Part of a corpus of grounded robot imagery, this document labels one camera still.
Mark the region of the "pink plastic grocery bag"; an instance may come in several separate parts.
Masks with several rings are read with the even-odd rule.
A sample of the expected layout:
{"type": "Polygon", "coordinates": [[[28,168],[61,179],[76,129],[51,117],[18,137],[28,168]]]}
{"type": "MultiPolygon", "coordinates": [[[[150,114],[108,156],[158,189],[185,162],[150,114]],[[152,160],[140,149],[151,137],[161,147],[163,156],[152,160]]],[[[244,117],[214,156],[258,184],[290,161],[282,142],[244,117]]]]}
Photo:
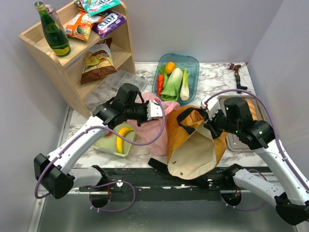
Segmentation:
{"type": "MultiPolygon", "coordinates": [[[[180,109],[180,104],[176,101],[162,101],[162,105],[165,111],[167,123],[168,114],[180,109]]],[[[127,122],[134,129],[135,133],[142,138],[142,143],[149,142],[154,139],[159,134],[163,125],[163,119],[161,118],[143,123],[140,127],[138,127],[136,120],[128,120],[127,122]]],[[[166,123],[160,137],[153,143],[149,144],[149,149],[155,156],[163,156],[167,154],[168,133],[166,123]]]]}

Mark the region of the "yellow banana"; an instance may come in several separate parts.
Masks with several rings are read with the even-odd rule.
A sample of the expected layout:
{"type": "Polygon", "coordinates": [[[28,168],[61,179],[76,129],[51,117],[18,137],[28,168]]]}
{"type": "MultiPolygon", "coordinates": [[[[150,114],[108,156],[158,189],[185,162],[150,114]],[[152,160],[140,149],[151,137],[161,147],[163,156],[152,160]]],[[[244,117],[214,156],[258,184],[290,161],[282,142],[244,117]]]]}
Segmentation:
{"type": "MultiPolygon", "coordinates": [[[[123,128],[120,129],[119,134],[121,136],[125,137],[131,131],[133,131],[133,128],[123,127],[123,128]]],[[[123,152],[124,152],[124,140],[120,137],[116,138],[116,148],[117,148],[118,153],[123,154],[123,152]]]]}

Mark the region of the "napa cabbage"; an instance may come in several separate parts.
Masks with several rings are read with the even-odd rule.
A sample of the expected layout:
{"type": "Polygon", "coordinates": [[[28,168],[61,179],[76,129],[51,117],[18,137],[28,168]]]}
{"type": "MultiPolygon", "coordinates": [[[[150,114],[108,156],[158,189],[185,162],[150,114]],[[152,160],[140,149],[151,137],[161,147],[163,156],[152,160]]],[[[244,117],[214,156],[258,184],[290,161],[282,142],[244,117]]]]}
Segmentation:
{"type": "Polygon", "coordinates": [[[166,86],[161,92],[161,99],[164,101],[177,101],[182,79],[182,70],[180,68],[175,68],[169,76],[166,86]]]}

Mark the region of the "orange tote bag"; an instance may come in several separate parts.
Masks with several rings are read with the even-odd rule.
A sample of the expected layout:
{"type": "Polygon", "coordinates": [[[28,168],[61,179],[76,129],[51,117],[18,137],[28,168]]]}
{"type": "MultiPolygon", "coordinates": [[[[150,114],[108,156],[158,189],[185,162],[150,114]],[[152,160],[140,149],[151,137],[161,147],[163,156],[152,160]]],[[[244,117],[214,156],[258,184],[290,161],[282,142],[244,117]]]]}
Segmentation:
{"type": "Polygon", "coordinates": [[[167,116],[167,164],[151,158],[148,165],[161,174],[187,180],[207,188],[207,173],[226,151],[227,133],[213,139],[203,126],[208,113],[196,106],[184,106],[167,116]]]}

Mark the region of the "orange carrot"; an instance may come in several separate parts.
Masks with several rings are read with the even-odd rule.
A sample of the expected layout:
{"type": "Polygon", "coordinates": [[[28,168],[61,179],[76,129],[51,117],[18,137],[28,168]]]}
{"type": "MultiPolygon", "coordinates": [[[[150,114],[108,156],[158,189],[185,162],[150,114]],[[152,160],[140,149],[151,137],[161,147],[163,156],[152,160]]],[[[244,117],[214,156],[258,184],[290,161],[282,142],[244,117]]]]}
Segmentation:
{"type": "Polygon", "coordinates": [[[160,74],[157,79],[157,94],[158,96],[161,95],[161,92],[163,91],[165,76],[163,74],[160,74]]]}

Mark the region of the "green celery stalk bunch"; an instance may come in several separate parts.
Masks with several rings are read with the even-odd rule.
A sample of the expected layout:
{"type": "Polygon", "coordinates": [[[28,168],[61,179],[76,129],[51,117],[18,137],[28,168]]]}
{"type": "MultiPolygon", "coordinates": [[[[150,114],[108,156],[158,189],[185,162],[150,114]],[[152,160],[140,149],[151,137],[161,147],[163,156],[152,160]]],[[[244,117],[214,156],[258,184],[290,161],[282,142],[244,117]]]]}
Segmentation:
{"type": "Polygon", "coordinates": [[[187,101],[189,99],[189,74],[187,69],[185,68],[183,71],[183,78],[182,78],[182,87],[180,91],[180,98],[182,101],[187,101]]]}

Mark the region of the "orange tangerine fruit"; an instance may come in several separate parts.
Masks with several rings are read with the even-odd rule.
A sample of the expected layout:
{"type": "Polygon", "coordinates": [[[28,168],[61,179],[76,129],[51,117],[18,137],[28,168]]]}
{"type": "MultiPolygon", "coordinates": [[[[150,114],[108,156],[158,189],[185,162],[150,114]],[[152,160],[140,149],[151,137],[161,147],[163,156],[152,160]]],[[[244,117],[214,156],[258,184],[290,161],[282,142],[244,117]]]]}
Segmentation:
{"type": "Polygon", "coordinates": [[[169,62],[166,66],[165,66],[165,73],[167,75],[170,75],[173,70],[175,69],[175,63],[174,62],[169,62]]]}

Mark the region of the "orange snack packet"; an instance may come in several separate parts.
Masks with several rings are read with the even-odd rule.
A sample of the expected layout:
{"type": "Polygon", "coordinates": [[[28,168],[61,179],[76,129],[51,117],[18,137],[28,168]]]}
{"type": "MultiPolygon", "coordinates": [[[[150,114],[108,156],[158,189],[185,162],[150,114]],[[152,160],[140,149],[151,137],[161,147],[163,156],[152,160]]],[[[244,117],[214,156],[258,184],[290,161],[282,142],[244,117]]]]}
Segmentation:
{"type": "Polygon", "coordinates": [[[104,16],[80,11],[65,27],[64,32],[73,38],[89,41],[92,26],[103,21],[104,16]]]}

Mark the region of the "colourful snack packet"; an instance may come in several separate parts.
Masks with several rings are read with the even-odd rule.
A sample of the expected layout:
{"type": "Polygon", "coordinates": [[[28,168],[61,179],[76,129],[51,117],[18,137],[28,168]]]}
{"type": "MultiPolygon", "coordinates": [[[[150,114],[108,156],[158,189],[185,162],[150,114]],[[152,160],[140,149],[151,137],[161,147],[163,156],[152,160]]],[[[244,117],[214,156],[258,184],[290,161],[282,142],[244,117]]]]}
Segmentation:
{"type": "Polygon", "coordinates": [[[119,0],[76,0],[74,3],[93,16],[117,6],[121,2],[119,0]]]}

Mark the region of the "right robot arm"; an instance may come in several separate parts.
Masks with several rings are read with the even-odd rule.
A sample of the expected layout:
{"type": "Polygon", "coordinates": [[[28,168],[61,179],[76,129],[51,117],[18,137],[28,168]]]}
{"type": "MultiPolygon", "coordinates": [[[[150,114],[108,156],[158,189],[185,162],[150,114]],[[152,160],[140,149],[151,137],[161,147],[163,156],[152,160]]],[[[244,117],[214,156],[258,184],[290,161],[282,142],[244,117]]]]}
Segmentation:
{"type": "Polygon", "coordinates": [[[225,100],[223,111],[215,97],[206,96],[201,108],[208,112],[205,127],[215,138],[223,132],[236,135],[268,165],[280,183],[274,185],[243,167],[232,165],[222,177],[223,186],[249,190],[272,205],[290,225],[307,221],[309,181],[282,148],[273,127],[266,121],[253,120],[248,103],[241,97],[225,100]]]}

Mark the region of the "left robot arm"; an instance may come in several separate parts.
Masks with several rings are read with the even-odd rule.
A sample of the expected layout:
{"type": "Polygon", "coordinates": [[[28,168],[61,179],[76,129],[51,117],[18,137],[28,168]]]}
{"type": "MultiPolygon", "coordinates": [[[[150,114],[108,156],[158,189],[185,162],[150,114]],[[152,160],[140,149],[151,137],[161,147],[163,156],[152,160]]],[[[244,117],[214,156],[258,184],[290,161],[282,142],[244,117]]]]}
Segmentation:
{"type": "Polygon", "coordinates": [[[47,194],[39,195],[39,186],[43,186],[55,199],[64,197],[73,188],[93,187],[97,191],[104,190],[107,179],[102,170],[90,167],[84,171],[74,171],[74,164],[109,132],[123,139],[122,135],[114,131],[123,122],[135,120],[140,126],[159,118],[165,118],[160,99],[146,101],[137,86],[129,83],[121,85],[116,96],[97,106],[86,123],[69,140],[48,155],[40,153],[35,157],[35,198],[47,197],[47,194]],[[135,102],[137,97],[141,99],[140,103],[135,102]]]}

